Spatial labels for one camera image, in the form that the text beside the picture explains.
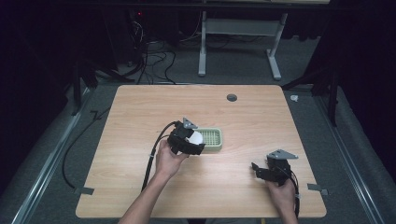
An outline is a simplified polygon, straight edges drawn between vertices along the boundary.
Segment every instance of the dark background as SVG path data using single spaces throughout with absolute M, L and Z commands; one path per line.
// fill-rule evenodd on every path
M 282 37 L 298 35 L 304 41 L 322 36 L 306 73 L 337 64 L 340 86 L 351 108 L 395 179 L 396 6 L 386 0 L 340 1 L 340 5 L 356 10 L 335 13 L 330 21 L 325 13 L 290 13 Z M 112 10 L 115 9 L 66 7 L 48 0 L 0 3 L 0 193 L 67 103 L 64 92 L 72 83 L 76 62 L 88 57 L 109 68 L 120 62 L 111 47 L 104 19 L 111 17 Z M 191 11 L 144 12 L 151 35 L 172 45 L 177 45 L 178 30 L 193 32 L 198 16 Z M 217 12 L 216 16 L 230 14 Z M 255 19 L 277 15 L 232 16 Z

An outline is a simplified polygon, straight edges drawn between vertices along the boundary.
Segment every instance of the finger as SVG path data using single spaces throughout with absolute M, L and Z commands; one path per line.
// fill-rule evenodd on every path
M 286 181 L 285 181 L 285 185 L 287 186 L 287 185 L 292 185 L 293 183 L 291 182 L 291 180 L 290 179 L 287 179 Z
M 177 157 L 178 157 L 181 161 L 186 160 L 189 156 L 190 156 L 190 154 L 186 154 L 186 153 L 180 153 L 179 155 L 177 155 Z
M 165 148 L 165 147 L 169 147 L 168 142 L 166 140 L 161 140 L 160 142 L 160 149 L 161 148 Z
M 274 187 L 276 187 L 275 183 L 269 180 L 265 181 L 265 184 L 269 189 L 273 189 Z

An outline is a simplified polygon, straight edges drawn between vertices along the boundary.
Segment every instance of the table top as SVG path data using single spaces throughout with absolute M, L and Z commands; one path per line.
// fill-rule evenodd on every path
M 158 135 L 183 117 L 221 129 L 222 149 L 183 161 L 152 217 L 278 217 L 251 169 L 252 162 L 266 167 L 266 154 L 277 149 L 299 156 L 289 164 L 300 183 L 300 217 L 325 216 L 320 193 L 307 188 L 316 180 L 280 87 L 157 85 L 119 87 L 85 183 L 94 192 L 81 195 L 78 217 L 121 217 L 140 193 Z

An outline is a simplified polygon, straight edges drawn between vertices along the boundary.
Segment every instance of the gray floor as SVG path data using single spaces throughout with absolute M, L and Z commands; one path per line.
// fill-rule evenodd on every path
M 233 40 L 224 47 L 222 47 L 223 39 L 208 40 L 211 48 L 207 50 L 206 77 L 197 76 L 199 47 L 195 42 L 186 42 L 178 48 L 163 48 L 161 43 L 152 45 L 147 73 L 142 76 L 141 84 L 151 84 L 153 81 L 154 84 L 170 83 L 163 78 L 166 67 L 172 62 L 173 53 L 169 53 L 172 50 L 176 58 L 167 75 L 176 83 L 283 85 L 304 72 L 318 43 L 317 40 L 305 42 L 300 42 L 298 39 L 281 40 L 276 59 L 282 80 L 274 81 L 264 56 L 264 50 L 271 46 L 271 39 L 259 38 L 256 41 L 249 41 L 253 38 L 240 36 L 233 38 L 238 40 Z M 163 61 L 155 63 L 164 56 L 166 58 Z M 127 69 L 123 65 L 120 66 L 121 71 Z M 92 110 L 101 112 L 111 106 L 119 85 L 120 83 L 116 81 L 100 79 L 98 88 L 86 94 L 89 96 L 87 104 L 81 111 L 78 123 L 73 128 L 65 147 L 70 146 L 92 121 Z M 309 86 L 284 93 L 318 184 L 329 191 L 329 195 L 323 196 L 327 215 L 322 218 L 301 218 L 300 223 L 375 223 L 370 215 L 373 211 L 374 213 L 378 211 L 382 218 L 382 221 L 377 220 L 378 223 L 391 223 L 392 220 L 396 220 L 394 182 L 371 148 L 342 90 L 339 91 L 338 96 L 337 128 L 329 126 L 326 116 L 322 113 L 321 102 L 326 100 L 325 97 L 312 97 Z M 299 95 L 297 103 L 290 100 L 291 94 Z M 0 202 L 0 223 L 11 223 L 16 216 L 50 153 L 57 147 L 60 139 L 63 139 L 63 134 L 72 119 L 70 116 L 72 110 L 73 104 L 70 103 L 48 127 L 15 175 Z M 70 181 L 77 186 L 81 187 L 84 184 L 105 122 L 106 114 L 103 119 L 97 120 L 70 149 L 65 170 Z M 353 167 L 356 167 L 361 174 L 358 178 L 361 178 L 364 184 L 363 194 L 359 193 L 361 189 L 359 181 L 355 184 L 357 177 L 349 172 L 350 164 L 345 163 L 345 155 L 340 151 L 340 141 L 337 141 L 334 133 L 341 136 L 341 147 L 346 148 L 348 155 L 353 159 Z M 116 219 L 76 217 L 78 196 L 73 194 L 64 183 L 61 164 L 56 164 L 55 167 L 57 169 L 50 176 L 50 182 L 43 195 L 39 195 L 41 200 L 27 218 L 30 219 L 29 223 L 117 223 Z M 367 208 L 364 202 L 371 199 L 362 198 L 361 195 L 372 196 L 375 207 Z M 280 221 L 277 218 L 268 218 L 266 223 L 280 223 Z

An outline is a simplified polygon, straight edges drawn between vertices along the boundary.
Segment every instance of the forearm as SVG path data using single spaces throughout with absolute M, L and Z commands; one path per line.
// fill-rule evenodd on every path
M 278 213 L 283 224 L 298 224 L 297 217 L 293 210 L 278 209 Z
M 146 188 L 128 208 L 119 223 L 149 223 L 152 209 L 168 180 L 169 177 L 157 174 L 154 175 L 148 182 Z

